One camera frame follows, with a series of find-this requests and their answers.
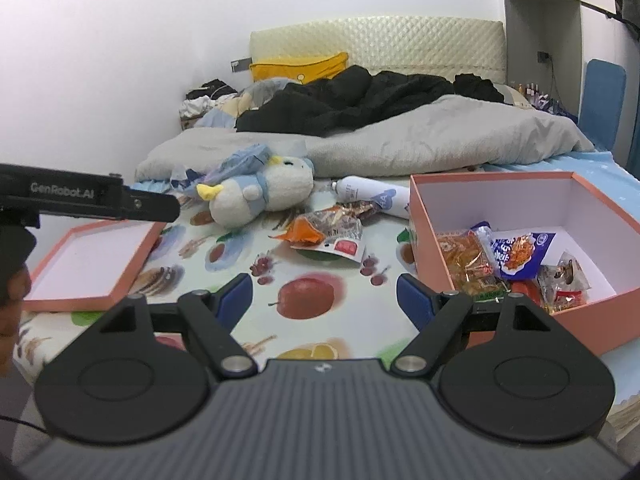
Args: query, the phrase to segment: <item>plastic bag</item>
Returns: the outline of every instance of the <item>plastic bag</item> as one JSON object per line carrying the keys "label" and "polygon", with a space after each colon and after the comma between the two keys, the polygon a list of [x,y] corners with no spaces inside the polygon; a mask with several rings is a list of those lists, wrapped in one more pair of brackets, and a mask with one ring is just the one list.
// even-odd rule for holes
{"label": "plastic bag", "polygon": [[565,251],[557,266],[542,266],[538,285],[548,313],[560,312],[587,303],[591,288],[578,260]]}
{"label": "plastic bag", "polygon": [[290,242],[294,249],[338,254],[361,262],[365,249],[361,219],[379,211],[380,206],[373,202],[336,204],[297,216],[286,232],[273,238]]}
{"label": "plastic bag", "polygon": [[469,281],[460,277],[451,276],[456,290],[461,290],[470,295],[474,301],[490,301],[502,298],[509,291],[509,287],[500,278],[495,276],[483,276]]}
{"label": "plastic bag", "polygon": [[436,238],[452,278],[470,282],[494,273],[494,266],[473,231],[442,233]]}
{"label": "plastic bag", "polygon": [[536,277],[555,233],[528,233],[515,238],[496,238],[492,245],[504,280]]}
{"label": "plastic bag", "polygon": [[528,296],[533,303],[542,307],[542,295],[540,293],[540,287],[537,280],[523,280],[522,282],[511,282],[511,291],[520,292],[525,296]]}

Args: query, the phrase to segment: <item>blue snack package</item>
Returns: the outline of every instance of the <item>blue snack package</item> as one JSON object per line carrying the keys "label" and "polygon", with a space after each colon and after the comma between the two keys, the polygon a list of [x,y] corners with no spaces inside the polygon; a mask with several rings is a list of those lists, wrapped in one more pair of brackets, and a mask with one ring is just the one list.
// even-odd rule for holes
{"label": "blue snack package", "polygon": [[500,276],[504,280],[532,280],[555,233],[528,233],[515,238],[496,238],[492,244]]}

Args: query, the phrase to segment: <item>black jacket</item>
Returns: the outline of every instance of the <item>black jacket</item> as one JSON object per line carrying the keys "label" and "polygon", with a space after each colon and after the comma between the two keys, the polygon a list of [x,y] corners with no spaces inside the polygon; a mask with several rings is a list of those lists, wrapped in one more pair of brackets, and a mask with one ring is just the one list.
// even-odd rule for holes
{"label": "black jacket", "polygon": [[353,130],[414,110],[445,94],[504,101],[490,81],[465,74],[459,82],[459,77],[452,84],[435,75],[384,71],[371,76],[354,65],[333,79],[288,84],[258,110],[241,114],[236,129],[323,137],[337,128]]}

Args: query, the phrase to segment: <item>gray blanket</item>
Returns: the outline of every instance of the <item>gray blanket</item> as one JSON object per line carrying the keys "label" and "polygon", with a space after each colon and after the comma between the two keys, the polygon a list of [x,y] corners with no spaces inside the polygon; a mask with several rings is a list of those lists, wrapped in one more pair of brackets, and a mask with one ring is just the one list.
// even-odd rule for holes
{"label": "gray blanket", "polygon": [[154,148],[136,170],[137,180],[163,180],[176,165],[201,173],[239,148],[257,142],[282,155],[301,141],[316,176],[403,176],[472,164],[530,164],[572,150],[593,151],[569,119],[537,110],[447,95],[432,104],[354,132],[330,137],[192,128]]}

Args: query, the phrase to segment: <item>white spray can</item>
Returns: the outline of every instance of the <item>white spray can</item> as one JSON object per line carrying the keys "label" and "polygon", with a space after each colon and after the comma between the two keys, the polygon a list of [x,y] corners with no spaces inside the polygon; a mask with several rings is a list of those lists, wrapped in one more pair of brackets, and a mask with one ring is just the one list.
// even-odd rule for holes
{"label": "white spray can", "polygon": [[340,202],[373,200],[383,212],[399,218],[409,218],[408,187],[353,175],[332,182],[331,187]]}

